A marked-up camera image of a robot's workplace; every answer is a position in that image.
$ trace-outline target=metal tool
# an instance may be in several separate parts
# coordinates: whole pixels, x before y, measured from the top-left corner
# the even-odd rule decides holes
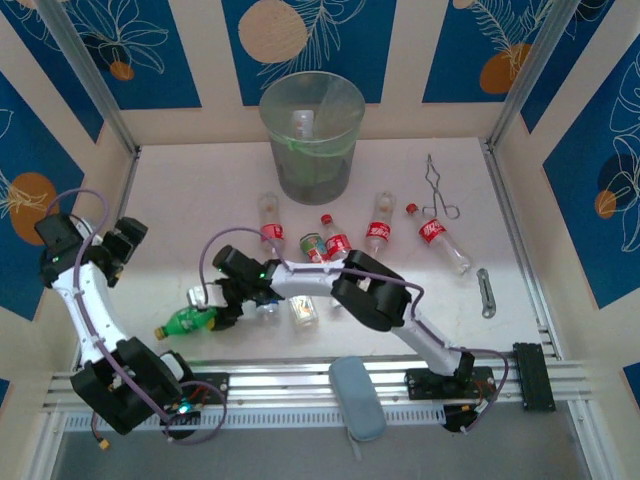
[[[489,281],[489,272],[486,268],[481,268],[476,273],[478,276],[478,284],[480,285],[480,296],[482,297],[482,316],[491,318],[496,314],[496,299],[493,297],[491,282]]]
[[[429,211],[429,214],[432,216],[438,216],[438,203],[437,200],[440,200],[442,204],[442,208],[444,209],[444,214],[447,218],[451,220],[455,220],[460,217],[460,209],[457,205],[447,205],[442,197],[442,193],[440,192],[440,173],[436,170],[435,165],[433,164],[433,159],[431,158],[431,154],[427,157],[427,173],[424,176],[425,180],[431,185],[432,190],[432,201],[433,206],[425,205],[422,207],[422,214],[425,214],[425,210]]]

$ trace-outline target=white wall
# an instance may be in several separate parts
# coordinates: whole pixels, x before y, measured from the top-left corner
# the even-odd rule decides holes
[[[622,367],[640,361],[640,291],[596,308],[542,164],[638,34],[637,0],[616,0],[532,135],[518,119],[498,150],[565,354],[587,363],[628,478],[640,469],[640,411]]]
[[[397,2],[382,103],[367,107],[362,138],[489,134],[500,102],[422,104],[449,1]],[[221,2],[169,3],[202,109],[126,111],[136,140],[141,145],[267,140],[257,107],[242,106]]]
[[[0,45],[0,71],[84,171],[83,186],[99,189],[116,205],[129,160],[112,132],[104,128],[98,145],[93,143],[2,15]],[[74,212],[98,219],[100,208],[80,196]],[[36,267],[25,274],[36,275]],[[75,343],[69,315],[52,292],[45,292],[32,322],[0,308],[0,377],[12,385],[0,417],[3,479],[17,478],[51,373],[69,368]]]

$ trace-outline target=transparent trash can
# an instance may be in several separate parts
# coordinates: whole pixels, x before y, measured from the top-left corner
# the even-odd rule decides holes
[[[260,117],[289,198],[322,205],[344,192],[364,110],[356,86],[327,72],[294,73],[264,92]]]

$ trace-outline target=clear plastic bottle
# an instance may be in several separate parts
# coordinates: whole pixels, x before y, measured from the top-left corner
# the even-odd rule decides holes
[[[377,258],[387,248],[391,235],[391,216],[395,207],[396,197],[391,192],[385,190],[376,194],[371,222],[364,239],[367,253],[373,258]]]
[[[325,228],[324,244],[327,247],[327,256],[329,260],[340,260],[347,258],[351,251],[351,244],[347,238],[347,234],[333,223],[331,215],[323,215],[320,219]]]
[[[280,213],[278,211],[278,197],[273,192],[267,192],[258,198],[258,213],[260,214],[260,231],[269,237],[282,252],[284,248],[284,229],[280,223]],[[260,237],[260,248],[269,255],[270,259],[276,258],[276,250],[271,242]],[[279,317],[279,304],[276,300],[272,302],[256,305],[256,312],[263,320],[269,323],[276,323]]]
[[[415,203],[407,205],[407,213],[418,227],[418,234],[431,248],[447,259],[457,273],[464,275],[471,268],[469,256],[453,241],[437,218],[421,215]]]

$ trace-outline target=green plastic bottle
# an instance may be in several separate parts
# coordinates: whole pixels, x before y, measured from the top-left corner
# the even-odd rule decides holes
[[[158,327],[154,333],[158,340],[169,335],[185,335],[203,327],[213,330],[215,326],[216,309],[198,310],[195,307],[185,307],[171,315],[164,327]]]

